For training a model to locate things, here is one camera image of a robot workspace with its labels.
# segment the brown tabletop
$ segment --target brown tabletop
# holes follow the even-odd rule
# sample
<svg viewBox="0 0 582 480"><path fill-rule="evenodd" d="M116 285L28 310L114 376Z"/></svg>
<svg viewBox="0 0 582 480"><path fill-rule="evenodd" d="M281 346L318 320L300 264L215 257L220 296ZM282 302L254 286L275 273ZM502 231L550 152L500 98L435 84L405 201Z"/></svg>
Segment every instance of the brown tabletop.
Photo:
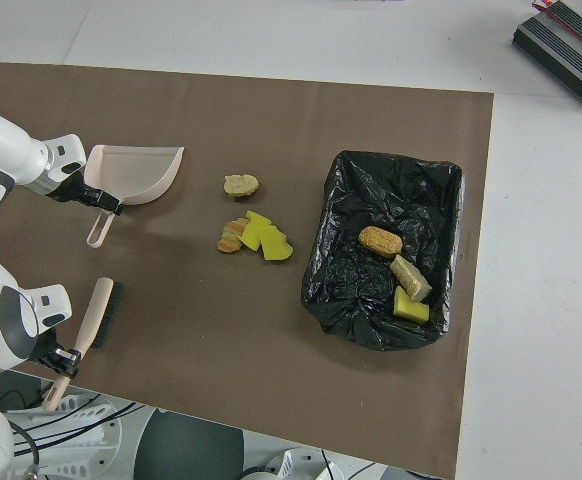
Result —
<svg viewBox="0 0 582 480"><path fill-rule="evenodd" d="M61 283L74 317L94 282L125 286L106 348L74 383L150 405L431 475L455 471L492 95L86 67L0 64L0 115L34 138L185 146L153 203L128 206L103 247L97 212L24 188L0 207L0 262L21 286ZM451 161L466 176L451 330L416 351L380 353L327 336L300 304L322 209L342 150ZM234 201L224 175L262 186ZM295 252L215 249L224 222L270 217ZM27 365L43 377L52 372Z"/></svg>

